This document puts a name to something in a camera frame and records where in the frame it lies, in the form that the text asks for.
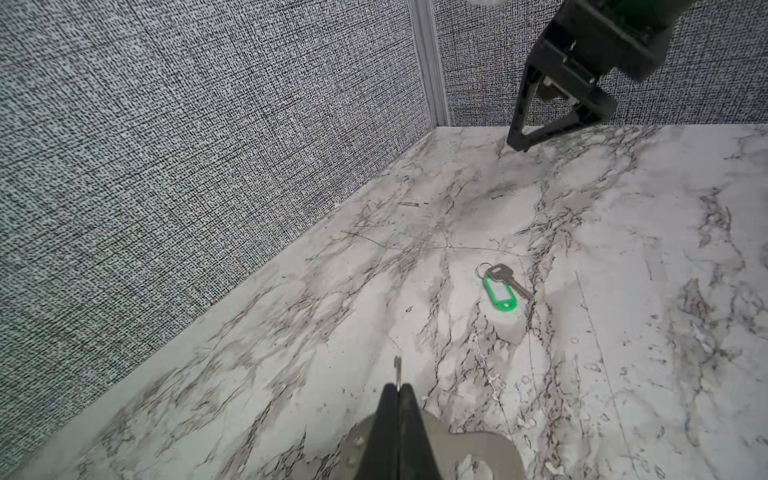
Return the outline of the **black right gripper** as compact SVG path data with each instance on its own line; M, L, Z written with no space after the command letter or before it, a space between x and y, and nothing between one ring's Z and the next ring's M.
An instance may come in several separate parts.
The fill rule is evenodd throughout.
M617 69L635 83L665 61L675 24L693 4L681 1L566 1L534 43L522 74L507 144L515 151L606 121L617 102L599 80ZM567 115L524 132L537 96L561 98Z

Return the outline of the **bright green key tag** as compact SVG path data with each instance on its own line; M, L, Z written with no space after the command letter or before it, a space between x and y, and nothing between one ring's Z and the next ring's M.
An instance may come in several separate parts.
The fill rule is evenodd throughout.
M493 307L504 313L513 312L518 307L514 290L503 281L494 280L490 275L483 277L483 284Z

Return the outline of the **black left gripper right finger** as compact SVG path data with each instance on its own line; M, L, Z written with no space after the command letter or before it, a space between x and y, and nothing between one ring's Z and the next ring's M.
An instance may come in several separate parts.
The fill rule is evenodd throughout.
M415 392L403 384L398 400L398 478L441 480Z

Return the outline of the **silver key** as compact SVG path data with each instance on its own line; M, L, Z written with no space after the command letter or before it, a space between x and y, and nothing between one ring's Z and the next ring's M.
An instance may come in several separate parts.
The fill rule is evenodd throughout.
M400 356L394 358L394 369L396 389L400 390L402 385L402 358Z

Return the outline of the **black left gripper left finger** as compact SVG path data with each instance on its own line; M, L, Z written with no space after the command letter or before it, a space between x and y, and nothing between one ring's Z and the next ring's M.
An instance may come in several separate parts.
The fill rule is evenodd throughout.
M395 480L399 463L399 393L386 384L374 414L367 445L355 479Z

